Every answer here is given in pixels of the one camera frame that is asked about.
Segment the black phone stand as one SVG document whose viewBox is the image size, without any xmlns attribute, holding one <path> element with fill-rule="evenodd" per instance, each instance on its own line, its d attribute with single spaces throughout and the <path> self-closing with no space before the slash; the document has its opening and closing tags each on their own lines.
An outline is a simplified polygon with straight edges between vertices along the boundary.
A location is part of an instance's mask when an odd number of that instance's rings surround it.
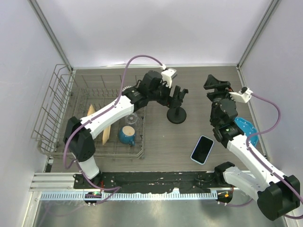
<svg viewBox="0 0 303 227">
<path fill-rule="evenodd" d="M 169 108 L 167 111 L 167 119 L 173 124 L 181 124 L 186 120 L 187 113 L 181 106 L 177 108 Z"/>
</svg>

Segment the phone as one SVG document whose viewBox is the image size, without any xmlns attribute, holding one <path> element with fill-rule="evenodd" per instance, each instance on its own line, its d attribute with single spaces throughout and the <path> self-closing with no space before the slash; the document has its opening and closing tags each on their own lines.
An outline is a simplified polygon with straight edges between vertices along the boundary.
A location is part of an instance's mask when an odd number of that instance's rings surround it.
<svg viewBox="0 0 303 227">
<path fill-rule="evenodd" d="M 204 165 L 209 157 L 213 146 L 214 141 L 202 135 L 193 149 L 193 152 L 190 156 L 191 160 L 200 165 Z"/>
</svg>

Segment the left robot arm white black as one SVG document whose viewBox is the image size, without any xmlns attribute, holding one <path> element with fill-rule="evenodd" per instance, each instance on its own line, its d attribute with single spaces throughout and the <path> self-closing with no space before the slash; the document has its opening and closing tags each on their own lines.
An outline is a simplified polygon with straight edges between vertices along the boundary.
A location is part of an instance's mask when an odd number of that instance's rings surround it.
<svg viewBox="0 0 303 227">
<path fill-rule="evenodd" d="M 99 111 L 77 119 L 71 117 L 64 133 L 64 154 L 70 151 L 84 177 L 84 183 L 91 189 L 98 188 L 102 172 L 96 164 L 94 140 L 105 128 L 123 117 L 144 108 L 150 101 L 168 107 L 167 118 L 171 123 L 183 123 L 187 117 L 181 107 L 188 89 L 172 87 L 176 70 L 169 68 L 162 72 L 150 70 L 136 85 L 122 89 L 119 96 Z"/>
</svg>

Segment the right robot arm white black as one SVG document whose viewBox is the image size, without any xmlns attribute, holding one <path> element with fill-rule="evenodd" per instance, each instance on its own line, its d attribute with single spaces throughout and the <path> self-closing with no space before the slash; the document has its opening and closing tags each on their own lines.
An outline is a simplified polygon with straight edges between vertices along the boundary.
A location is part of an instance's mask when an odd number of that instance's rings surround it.
<svg viewBox="0 0 303 227">
<path fill-rule="evenodd" d="M 303 203 L 300 181 L 270 163 L 250 142 L 254 135 L 244 132 L 235 121 L 237 102 L 247 103 L 257 95 L 248 87 L 234 92 L 230 82 L 218 80 L 211 74 L 203 87 L 209 91 L 206 96 L 212 102 L 210 124 L 216 140 L 250 170 L 247 174 L 234 164 L 225 162 L 215 168 L 215 184 L 239 188 L 256 201 L 259 210 L 269 220 L 281 216 L 294 219 L 289 212 Z"/>
</svg>

